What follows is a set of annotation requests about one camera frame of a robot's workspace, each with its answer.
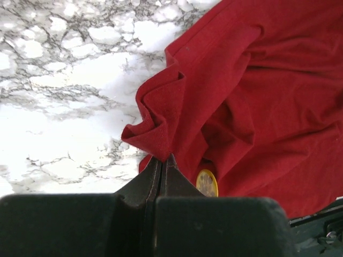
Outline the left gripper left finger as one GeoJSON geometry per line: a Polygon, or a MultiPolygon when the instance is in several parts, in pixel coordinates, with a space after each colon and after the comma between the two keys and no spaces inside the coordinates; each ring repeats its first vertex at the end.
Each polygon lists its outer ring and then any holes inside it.
{"type": "Polygon", "coordinates": [[[152,256],[162,164],[115,193],[1,198],[1,256],[152,256]]]}

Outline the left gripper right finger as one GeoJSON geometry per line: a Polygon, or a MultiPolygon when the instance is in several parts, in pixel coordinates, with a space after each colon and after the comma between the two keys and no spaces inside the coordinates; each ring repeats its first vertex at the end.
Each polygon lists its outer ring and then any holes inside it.
{"type": "Polygon", "coordinates": [[[209,198],[170,156],[151,158],[142,256],[297,256],[284,210],[269,198],[209,198]]]}

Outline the round gold brooch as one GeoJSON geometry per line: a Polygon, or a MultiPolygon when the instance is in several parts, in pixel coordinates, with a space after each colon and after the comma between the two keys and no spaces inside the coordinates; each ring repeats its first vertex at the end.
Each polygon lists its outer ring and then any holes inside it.
{"type": "Polygon", "coordinates": [[[218,188],[217,180],[214,174],[208,169],[203,169],[199,172],[196,179],[196,188],[204,196],[207,196],[207,197],[219,196],[219,188],[218,188]]]}

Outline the red t-shirt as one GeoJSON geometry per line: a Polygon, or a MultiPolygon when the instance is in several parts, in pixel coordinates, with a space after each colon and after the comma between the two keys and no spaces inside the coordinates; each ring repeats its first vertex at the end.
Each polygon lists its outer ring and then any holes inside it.
{"type": "Polygon", "coordinates": [[[165,53],[124,142],[290,218],[342,196],[342,1],[221,1],[165,53]]]}

